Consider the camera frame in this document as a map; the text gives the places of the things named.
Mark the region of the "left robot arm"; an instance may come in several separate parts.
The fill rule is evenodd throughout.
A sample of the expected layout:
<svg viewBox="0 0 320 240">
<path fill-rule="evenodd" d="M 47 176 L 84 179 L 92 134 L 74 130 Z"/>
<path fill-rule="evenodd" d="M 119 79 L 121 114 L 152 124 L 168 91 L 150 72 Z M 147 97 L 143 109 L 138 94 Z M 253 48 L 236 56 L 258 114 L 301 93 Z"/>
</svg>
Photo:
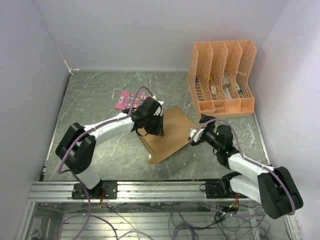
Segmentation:
<svg viewBox="0 0 320 240">
<path fill-rule="evenodd" d="M 58 172 L 75 176 L 80 190 L 72 196 L 74 199 L 89 197 L 98 199 L 104 196 L 115 198 L 114 191 L 100 177 L 100 170 L 94 166 L 98 155 L 103 152 L 107 142 L 129 133 L 144 130 L 147 135 L 164 136 L 163 101 L 148 96 L 138 106 L 125 109 L 116 116 L 98 123 L 81 125 L 78 122 L 69 126 L 55 149 L 60 158 Z"/>
</svg>

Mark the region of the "brown cardboard box sheet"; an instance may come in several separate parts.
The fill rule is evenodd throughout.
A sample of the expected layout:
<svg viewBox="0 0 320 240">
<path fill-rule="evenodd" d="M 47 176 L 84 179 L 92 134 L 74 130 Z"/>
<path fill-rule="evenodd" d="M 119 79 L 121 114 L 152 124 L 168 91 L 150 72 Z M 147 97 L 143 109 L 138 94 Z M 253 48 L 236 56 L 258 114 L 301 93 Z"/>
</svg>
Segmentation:
<svg viewBox="0 0 320 240">
<path fill-rule="evenodd" d="M 148 164 L 158 164 L 189 144 L 188 132 L 196 125 L 176 106 L 164 113 L 164 136 L 138 129 L 138 138 L 150 154 Z"/>
</svg>

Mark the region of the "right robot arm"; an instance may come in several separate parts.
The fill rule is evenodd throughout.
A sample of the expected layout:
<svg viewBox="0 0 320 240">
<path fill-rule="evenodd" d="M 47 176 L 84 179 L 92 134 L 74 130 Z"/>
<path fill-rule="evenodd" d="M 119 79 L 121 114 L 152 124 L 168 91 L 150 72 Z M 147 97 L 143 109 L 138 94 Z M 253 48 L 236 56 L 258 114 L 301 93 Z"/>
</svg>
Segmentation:
<svg viewBox="0 0 320 240">
<path fill-rule="evenodd" d="M 283 166 L 272 167 L 247 157 L 240 149 L 236 131 L 225 120 L 201 114 L 200 127 L 191 127 L 192 146 L 207 143 L 219 164 L 231 173 L 221 178 L 220 192 L 226 198 L 244 195 L 262 206 L 272 219 L 294 215 L 304 206 L 303 198 L 289 172 Z"/>
</svg>

